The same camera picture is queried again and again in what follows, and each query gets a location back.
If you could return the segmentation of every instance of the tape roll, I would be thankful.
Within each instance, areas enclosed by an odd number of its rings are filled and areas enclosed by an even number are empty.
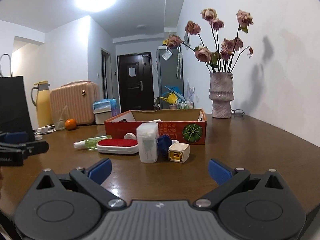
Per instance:
[[[124,139],[132,139],[132,140],[136,140],[137,137],[133,134],[133,133],[127,133],[124,137]]]
[[[36,141],[42,140],[42,138],[43,138],[42,134],[36,134],[35,135]]]

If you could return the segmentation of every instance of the vase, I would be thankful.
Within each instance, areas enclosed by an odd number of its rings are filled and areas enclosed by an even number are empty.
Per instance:
[[[212,100],[212,117],[230,118],[230,102],[233,96],[233,75],[226,72],[210,73],[210,95]]]

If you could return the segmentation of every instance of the blue gripper pad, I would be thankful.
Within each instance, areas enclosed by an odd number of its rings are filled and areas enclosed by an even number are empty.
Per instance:
[[[19,144],[27,142],[29,135],[26,132],[10,132],[4,136],[5,143]]]
[[[87,169],[88,177],[99,185],[110,176],[112,171],[112,163],[109,158],[102,159],[95,165]]]
[[[218,184],[221,185],[227,180],[232,178],[232,172],[230,169],[224,167],[222,163],[217,160],[211,159],[208,165],[208,171],[210,177]]]

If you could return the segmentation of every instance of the gray refrigerator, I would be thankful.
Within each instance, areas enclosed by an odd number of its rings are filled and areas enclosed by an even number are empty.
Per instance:
[[[166,52],[166,49],[157,50],[157,63],[158,63],[158,82],[159,82],[159,95],[168,92],[164,86],[178,87],[184,96],[183,88],[183,66],[181,67],[182,75],[177,78],[177,66],[178,66],[178,50],[172,49],[172,56],[165,60],[162,55]],[[169,109],[169,104],[160,99],[160,109]]]

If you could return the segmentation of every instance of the cardboard box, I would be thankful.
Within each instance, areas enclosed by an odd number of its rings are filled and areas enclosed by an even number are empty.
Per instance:
[[[202,109],[131,110],[104,122],[106,133],[121,139],[126,133],[136,134],[137,127],[153,120],[158,123],[159,136],[168,135],[181,143],[204,144],[207,120]]]

